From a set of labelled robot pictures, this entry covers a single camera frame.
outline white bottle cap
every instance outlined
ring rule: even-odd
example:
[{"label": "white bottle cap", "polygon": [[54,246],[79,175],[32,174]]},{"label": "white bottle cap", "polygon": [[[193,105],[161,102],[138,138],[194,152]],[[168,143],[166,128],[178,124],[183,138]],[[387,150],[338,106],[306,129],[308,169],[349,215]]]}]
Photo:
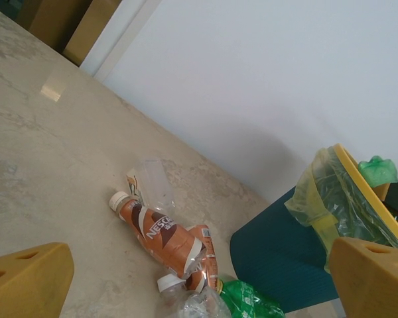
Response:
[{"label": "white bottle cap", "polygon": [[170,287],[185,282],[186,282],[185,280],[181,280],[180,278],[178,278],[173,274],[168,274],[158,279],[158,289],[159,292],[162,293],[164,290],[167,290]]},{"label": "white bottle cap", "polygon": [[129,197],[129,195],[126,194],[124,191],[119,191],[115,193],[114,195],[112,195],[111,199],[109,200],[109,206],[111,207],[111,209],[113,209],[116,212],[118,204],[126,197]]}]

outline trash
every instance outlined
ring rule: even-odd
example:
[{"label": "trash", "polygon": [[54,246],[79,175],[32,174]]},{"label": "trash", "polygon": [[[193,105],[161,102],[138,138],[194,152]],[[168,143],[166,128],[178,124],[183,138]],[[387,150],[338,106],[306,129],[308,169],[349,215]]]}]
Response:
[{"label": "trash", "polygon": [[131,195],[143,206],[170,215],[174,208],[174,191],[158,158],[144,159],[127,173]]},{"label": "trash", "polygon": [[358,171],[371,187],[398,182],[398,172],[392,160],[374,156],[369,162],[361,161]]},{"label": "trash", "polygon": [[256,291],[253,286],[234,280],[218,280],[217,292],[230,309],[233,318],[282,318],[279,303]]},{"label": "trash", "polygon": [[334,147],[317,152],[285,205],[301,225],[314,228],[327,255],[338,237],[356,237],[398,248],[397,237],[354,183]]},{"label": "trash", "polygon": [[205,245],[184,227],[125,192],[113,195],[109,206],[131,225],[143,247],[178,277],[189,277],[206,255]]},{"label": "trash", "polygon": [[158,280],[161,299],[157,318],[230,318],[230,311],[221,297],[210,287],[201,293],[188,291],[184,280],[168,274]]},{"label": "trash", "polygon": [[218,265],[210,229],[207,225],[194,225],[193,227],[188,227],[187,231],[205,244],[206,255],[203,257],[197,269],[187,279],[186,287],[188,290],[196,290],[197,292],[201,292],[206,286],[210,286],[216,290]]}]

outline yellow plastic block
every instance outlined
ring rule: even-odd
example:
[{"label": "yellow plastic block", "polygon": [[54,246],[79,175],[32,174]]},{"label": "yellow plastic block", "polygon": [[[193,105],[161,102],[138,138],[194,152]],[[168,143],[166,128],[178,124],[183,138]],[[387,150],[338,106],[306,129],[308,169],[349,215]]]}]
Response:
[{"label": "yellow plastic block", "polygon": [[74,262],[67,244],[49,243],[0,257],[0,318],[59,317]]},{"label": "yellow plastic block", "polygon": [[398,249],[338,238],[329,266],[348,318],[398,318]]}]

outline crushed plastic bottle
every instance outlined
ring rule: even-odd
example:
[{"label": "crushed plastic bottle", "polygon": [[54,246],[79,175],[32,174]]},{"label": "crushed plastic bottle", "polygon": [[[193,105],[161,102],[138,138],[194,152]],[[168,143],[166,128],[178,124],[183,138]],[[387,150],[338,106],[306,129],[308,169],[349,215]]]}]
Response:
[{"label": "crushed plastic bottle", "polygon": [[158,280],[161,299],[156,318],[230,318],[223,299],[210,287],[201,293],[188,291],[185,281],[168,274]]},{"label": "crushed plastic bottle", "polygon": [[206,255],[199,238],[169,216],[143,207],[125,192],[114,194],[109,206],[131,226],[145,250],[178,277],[189,277]]},{"label": "crushed plastic bottle", "polygon": [[131,195],[145,207],[168,216],[174,213],[174,190],[161,159],[148,158],[138,162],[127,173],[127,182]]},{"label": "crushed plastic bottle", "polygon": [[217,292],[229,307],[233,318],[283,318],[280,305],[259,293],[253,286],[234,280],[217,283]]}]

